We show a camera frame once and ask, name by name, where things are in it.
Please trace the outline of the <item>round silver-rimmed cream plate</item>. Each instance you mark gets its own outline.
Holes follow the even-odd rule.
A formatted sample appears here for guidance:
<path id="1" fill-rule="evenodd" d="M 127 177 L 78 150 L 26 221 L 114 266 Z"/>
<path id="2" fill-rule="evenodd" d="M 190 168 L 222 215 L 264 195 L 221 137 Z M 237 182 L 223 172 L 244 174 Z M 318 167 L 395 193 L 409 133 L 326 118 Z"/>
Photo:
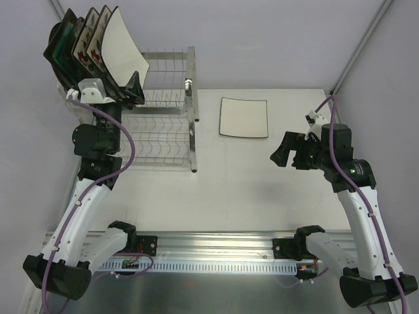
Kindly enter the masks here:
<path id="1" fill-rule="evenodd" d="M 65 92 L 76 85 L 73 70 L 70 69 L 67 62 L 62 59 L 62 51 L 68 36 L 67 30 L 70 31 L 72 28 L 72 26 L 62 27 L 61 22 L 55 24 L 50 31 L 48 45 L 43 52 L 43 56 L 50 63 L 58 82 Z"/>

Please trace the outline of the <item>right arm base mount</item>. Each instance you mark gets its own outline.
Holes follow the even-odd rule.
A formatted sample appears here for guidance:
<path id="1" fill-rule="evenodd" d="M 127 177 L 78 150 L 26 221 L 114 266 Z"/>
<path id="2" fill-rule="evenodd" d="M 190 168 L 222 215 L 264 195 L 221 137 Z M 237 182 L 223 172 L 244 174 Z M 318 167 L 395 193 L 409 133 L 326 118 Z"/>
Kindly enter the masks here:
<path id="1" fill-rule="evenodd" d="M 274 238 L 272 251 L 275 259 L 291 259 L 301 261 L 304 258 L 301 243 L 291 238 Z"/>

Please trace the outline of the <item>dark square teal-centre plate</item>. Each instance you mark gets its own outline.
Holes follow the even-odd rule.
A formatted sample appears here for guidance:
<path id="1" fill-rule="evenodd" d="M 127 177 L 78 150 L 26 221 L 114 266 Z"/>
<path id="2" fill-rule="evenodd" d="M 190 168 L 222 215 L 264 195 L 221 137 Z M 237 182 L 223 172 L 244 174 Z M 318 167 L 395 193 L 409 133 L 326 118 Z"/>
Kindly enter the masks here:
<path id="1" fill-rule="evenodd" d="M 82 66 L 71 52 L 76 39 L 76 30 L 80 25 L 81 21 L 71 9 L 68 9 L 63 20 L 53 27 L 48 46 L 43 52 L 43 56 L 51 64 L 58 82 L 66 92 L 76 86 L 82 77 Z"/>

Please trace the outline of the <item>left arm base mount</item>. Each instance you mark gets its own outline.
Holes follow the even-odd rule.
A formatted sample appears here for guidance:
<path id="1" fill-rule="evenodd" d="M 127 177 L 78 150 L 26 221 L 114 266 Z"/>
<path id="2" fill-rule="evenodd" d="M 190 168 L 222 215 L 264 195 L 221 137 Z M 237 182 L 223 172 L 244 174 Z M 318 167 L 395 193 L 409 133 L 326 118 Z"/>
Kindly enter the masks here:
<path id="1" fill-rule="evenodd" d="M 155 235 L 137 235 L 136 249 L 137 252 L 147 254 L 149 256 L 156 256 L 158 248 L 158 237 Z"/>

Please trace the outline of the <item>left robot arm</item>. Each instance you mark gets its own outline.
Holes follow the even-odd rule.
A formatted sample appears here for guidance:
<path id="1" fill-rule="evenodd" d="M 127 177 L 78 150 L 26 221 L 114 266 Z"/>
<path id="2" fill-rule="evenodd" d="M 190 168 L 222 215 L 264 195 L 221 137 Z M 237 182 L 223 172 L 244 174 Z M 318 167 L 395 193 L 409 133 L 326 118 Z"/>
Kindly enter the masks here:
<path id="1" fill-rule="evenodd" d="M 96 121 L 74 129 L 74 153 L 81 157 L 81 166 L 73 196 L 48 243 L 23 263 L 24 271 L 43 294 L 78 300 L 108 258 L 137 249 L 136 227 L 120 221 L 110 223 L 87 249 L 82 247 L 101 203 L 135 157 L 134 141 L 122 125 L 122 111 L 132 109 L 131 101 L 144 102 L 139 73 L 134 71 L 120 89 L 127 99 L 109 97 L 102 79 L 86 78 L 67 92 L 66 100 L 92 112 Z"/>

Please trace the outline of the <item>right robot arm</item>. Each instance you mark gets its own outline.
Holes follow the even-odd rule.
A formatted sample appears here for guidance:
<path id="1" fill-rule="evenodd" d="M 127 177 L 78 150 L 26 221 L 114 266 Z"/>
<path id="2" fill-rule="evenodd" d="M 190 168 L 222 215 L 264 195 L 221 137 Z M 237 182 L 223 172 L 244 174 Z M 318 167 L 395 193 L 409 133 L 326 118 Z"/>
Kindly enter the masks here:
<path id="1" fill-rule="evenodd" d="M 319 134 L 287 131 L 270 159 L 285 167 L 290 152 L 295 152 L 292 167 L 321 170 L 331 183 L 350 224 L 357 256 L 347 254 L 322 227 L 311 225 L 297 228 L 292 238 L 273 239 L 274 257 L 321 260 L 338 275 L 341 294 L 352 308 L 396 300 L 405 303 L 405 297 L 418 290 L 418 282 L 404 272 L 393 253 L 372 168 L 366 160 L 353 157 L 351 129 L 345 124 L 324 124 Z"/>

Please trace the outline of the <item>cream floral square plate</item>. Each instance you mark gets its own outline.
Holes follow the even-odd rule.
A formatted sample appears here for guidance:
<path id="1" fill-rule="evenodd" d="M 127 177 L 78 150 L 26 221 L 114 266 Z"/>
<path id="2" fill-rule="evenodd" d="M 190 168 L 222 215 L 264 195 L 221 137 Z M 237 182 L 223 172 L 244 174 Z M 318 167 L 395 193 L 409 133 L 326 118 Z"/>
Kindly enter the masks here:
<path id="1" fill-rule="evenodd" d="M 92 36 L 94 26 L 96 25 L 99 18 L 99 12 L 92 7 L 86 18 L 82 30 L 75 41 L 75 45 L 72 50 L 73 57 L 82 65 L 91 75 L 95 73 L 95 65 L 92 60 L 88 57 L 87 48 L 88 42 Z"/>

